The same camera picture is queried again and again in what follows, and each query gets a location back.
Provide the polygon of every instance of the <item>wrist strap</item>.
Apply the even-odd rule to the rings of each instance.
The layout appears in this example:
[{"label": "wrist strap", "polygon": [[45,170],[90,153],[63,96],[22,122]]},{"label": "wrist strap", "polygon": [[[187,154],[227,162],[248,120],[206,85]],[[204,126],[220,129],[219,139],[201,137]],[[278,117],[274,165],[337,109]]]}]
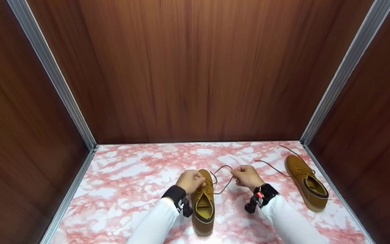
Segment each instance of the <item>wrist strap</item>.
[{"label": "wrist strap", "polygon": [[254,189],[254,196],[252,196],[252,198],[255,200],[258,207],[262,208],[277,195],[279,195],[279,192],[277,192],[277,190],[275,190],[275,188],[273,188],[270,184],[265,183]]},{"label": "wrist strap", "polygon": [[189,202],[183,202],[184,199],[187,200],[185,196],[186,191],[183,188],[173,185],[164,193],[162,198],[170,198],[174,202],[175,208],[180,213],[183,209],[183,206],[189,204]]}]

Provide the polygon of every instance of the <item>brown suede shoe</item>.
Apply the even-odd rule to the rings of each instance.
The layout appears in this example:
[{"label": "brown suede shoe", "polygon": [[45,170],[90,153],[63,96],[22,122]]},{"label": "brown suede shoe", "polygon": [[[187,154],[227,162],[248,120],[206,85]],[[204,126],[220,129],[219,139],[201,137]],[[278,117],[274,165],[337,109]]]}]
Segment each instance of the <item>brown suede shoe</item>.
[{"label": "brown suede shoe", "polygon": [[328,202],[329,193],[316,178],[314,171],[302,159],[294,155],[287,156],[285,159],[285,169],[296,184],[306,206],[314,212],[323,211]]},{"label": "brown suede shoe", "polygon": [[208,236],[213,232],[215,222],[215,201],[213,199],[213,181],[207,170],[198,170],[205,177],[205,186],[191,194],[192,224],[200,236]]}]

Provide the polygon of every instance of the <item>white sleeve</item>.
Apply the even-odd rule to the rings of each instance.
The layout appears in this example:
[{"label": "white sleeve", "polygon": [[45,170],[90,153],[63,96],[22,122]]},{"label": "white sleeve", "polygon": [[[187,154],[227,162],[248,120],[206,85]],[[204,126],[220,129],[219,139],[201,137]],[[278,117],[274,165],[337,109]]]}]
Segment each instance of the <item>white sleeve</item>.
[{"label": "white sleeve", "polygon": [[261,209],[287,244],[326,243],[317,229],[279,195]]},{"label": "white sleeve", "polygon": [[148,215],[136,226],[127,244],[162,244],[178,217],[178,211],[168,198],[161,198]]}]

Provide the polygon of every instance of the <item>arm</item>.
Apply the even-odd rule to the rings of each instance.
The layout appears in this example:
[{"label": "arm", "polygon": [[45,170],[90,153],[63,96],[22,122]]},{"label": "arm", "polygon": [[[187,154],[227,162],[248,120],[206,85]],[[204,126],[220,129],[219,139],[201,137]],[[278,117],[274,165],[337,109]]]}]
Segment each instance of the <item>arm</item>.
[{"label": "arm", "polygon": [[152,243],[162,244],[179,215],[174,202],[162,198],[135,228],[127,244]]},{"label": "arm", "polygon": [[174,203],[194,193],[200,185],[205,184],[204,181],[205,178],[198,170],[186,170],[182,173],[175,184],[177,187],[173,186],[167,190],[150,213],[136,226],[127,243],[164,243],[180,213]]},{"label": "arm", "polygon": [[281,239],[288,244],[325,243],[318,230],[281,196],[261,209]]},{"label": "arm", "polygon": [[[231,170],[238,186],[248,187],[254,192],[264,184],[254,167],[241,165]],[[281,196],[275,196],[261,209],[280,238],[287,244],[325,243],[323,236],[299,212]]]}]

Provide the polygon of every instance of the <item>brown wooden panel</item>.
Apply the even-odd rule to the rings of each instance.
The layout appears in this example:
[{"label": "brown wooden panel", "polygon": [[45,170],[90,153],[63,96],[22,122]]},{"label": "brown wooden panel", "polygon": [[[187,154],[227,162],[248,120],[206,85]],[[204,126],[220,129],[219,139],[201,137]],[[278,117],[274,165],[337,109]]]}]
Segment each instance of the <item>brown wooden panel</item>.
[{"label": "brown wooden panel", "polygon": [[299,139],[372,0],[28,0],[99,143]]},{"label": "brown wooden panel", "polygon": [[0,0],[0,243],[38,243],[88,153]]},{"label": "brown wooden panel", "polygon": [[390,243],[390,13],[310,144],[377,243]]}]

